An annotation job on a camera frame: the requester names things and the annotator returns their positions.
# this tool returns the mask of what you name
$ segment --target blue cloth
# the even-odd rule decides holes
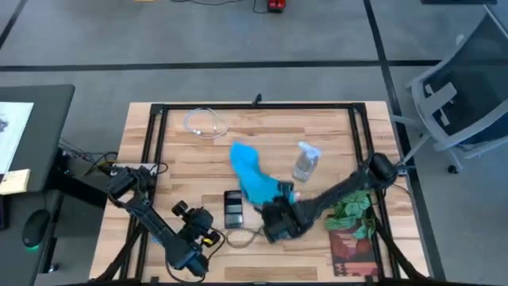
[[[253,147],[233,142],[229,160],[240,181],[240,189],[250,203],[261,205],[282,195],[278,189],[279,181],[261,172],[260,158]]]

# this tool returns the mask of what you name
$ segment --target smartphone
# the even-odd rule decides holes
[[[244,225],[241,206],[241,191],[224,192],[224,226],[226,229],[237,229]]]

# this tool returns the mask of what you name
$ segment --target clear water bottle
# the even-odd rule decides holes
[[[306,142],[299,142],[298,147],[300,147],[302,153],[294,165],[293,179],[305,183],[318,165],[321,150]]]

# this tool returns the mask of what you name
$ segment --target paper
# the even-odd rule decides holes
[[[11,195],[26,191],[30,170],[7,172],[0,182],[0,195]]]
[[[32,102],[0,102],[0,174],[9,171],[32,108]]]

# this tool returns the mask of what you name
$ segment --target gray carpet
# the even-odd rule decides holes
[[[0,25],[6,25],[16,5],[17,0],[0,3]],[[372,7],[389,60],[442,59],[454,49],[456,36],[470,33],[484,15],[482,6],[422,6],[419,0],[372,1]],[[294,0],[283,14],[254,14],[251,8],[247,0],[217,7],[170,1],[28,0],[0,49],[0,66],[377,60],[361,1],[320,0],[316,5]],[[424,70],[391,68],[404,114],[414,114],[404,85]],[[388,101],[379,67],[0,73],[0,86],[50,83],[76,85],[63,137],[99,152],[117,149],[132,101],[252,100],[259,92],[265,100]],[[414,132],[408,133],[414,139]],[[415,157],[450,280],[505,284],[508,279],[503,267],[508,249],[502,247],[508,238],[503,220],[507,178],[502,172],[507,156],[503,148],[465,161],[466,171],[456,176],[446,173],[446,157],[430,145]],[[41,200],[37,197],[26,206],[35,208]],[[79,213],[90,212],[90,229],[75,233],[71,223],[62,224],[66,239],[54,257],[61,272],[39,277],[37,285],[87,279],[100,212],[80,207],[81,202],[66,203]],[[34,258],[12,259],[33,263]],[[0,269],[0,284],[8,284],[2,281],[7,274],[12,275]],[[29,274],[20,267],[17,275]]]

